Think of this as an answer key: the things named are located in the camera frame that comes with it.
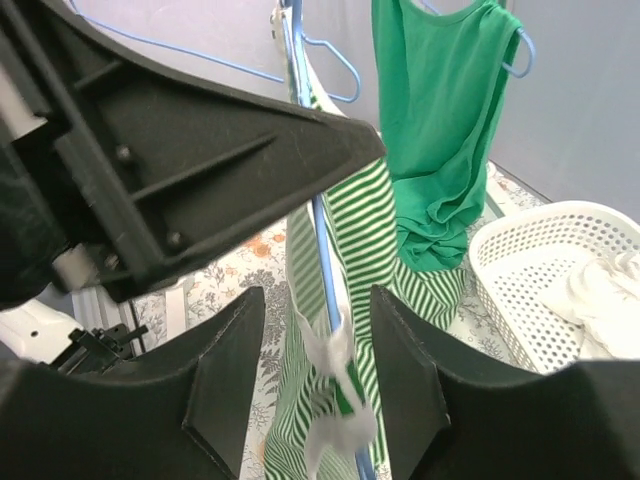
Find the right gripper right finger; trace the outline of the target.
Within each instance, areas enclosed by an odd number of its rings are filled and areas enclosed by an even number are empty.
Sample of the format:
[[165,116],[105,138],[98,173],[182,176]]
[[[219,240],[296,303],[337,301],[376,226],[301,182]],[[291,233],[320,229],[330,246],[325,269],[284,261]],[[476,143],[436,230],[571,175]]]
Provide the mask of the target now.
[[387,289],[371,326],[396,479],[635,479],[639,365],[516,368],[427,323]]

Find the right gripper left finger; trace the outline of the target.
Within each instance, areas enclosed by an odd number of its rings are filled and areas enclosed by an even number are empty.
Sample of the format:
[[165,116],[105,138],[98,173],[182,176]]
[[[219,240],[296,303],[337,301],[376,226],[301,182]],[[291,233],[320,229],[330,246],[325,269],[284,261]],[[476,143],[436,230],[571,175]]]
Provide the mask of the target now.
[[235,479],[265,320],[259,287],[103,372],[1,364],[5,479]]

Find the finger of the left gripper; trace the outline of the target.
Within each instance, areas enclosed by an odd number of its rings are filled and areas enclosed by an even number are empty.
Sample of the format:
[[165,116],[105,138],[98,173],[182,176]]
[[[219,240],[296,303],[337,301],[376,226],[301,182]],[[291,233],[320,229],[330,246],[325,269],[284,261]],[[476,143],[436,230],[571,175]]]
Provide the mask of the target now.
[[1,64],[40,120],[1,129],[5,303],[167,287],[385,152],[365,122],[168,68],[61,1],[2,3]]

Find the green striped tank top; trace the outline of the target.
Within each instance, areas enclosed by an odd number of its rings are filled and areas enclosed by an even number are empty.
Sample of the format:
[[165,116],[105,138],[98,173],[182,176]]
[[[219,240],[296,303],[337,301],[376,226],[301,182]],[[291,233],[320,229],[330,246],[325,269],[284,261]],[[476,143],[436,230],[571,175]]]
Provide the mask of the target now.
[[390,290],[426,322],[445,330],[465,289],[461,269],[419,273],[398,256],[395,199],[386,162],[378,159],[323,196],[331,270],[340,313],[352,331],[348,377],[365,400],[353,413],[329,377],[330,329],[312,208],[287,218],[287,331],[278,400],[265,446],[269,479],[355,479],[354,454],[368,447],[374,467],[387,461],[371,332],[371,289]]

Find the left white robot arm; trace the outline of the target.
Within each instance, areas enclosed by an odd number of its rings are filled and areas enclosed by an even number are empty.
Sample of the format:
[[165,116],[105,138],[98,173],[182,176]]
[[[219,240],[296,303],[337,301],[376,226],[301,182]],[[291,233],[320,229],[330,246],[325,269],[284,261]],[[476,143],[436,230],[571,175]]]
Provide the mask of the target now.
[[1,5],[1,339],[51,363],[79,322],[48,286],[166,288],[366,164],[368,124],[177,71],[62,1]]

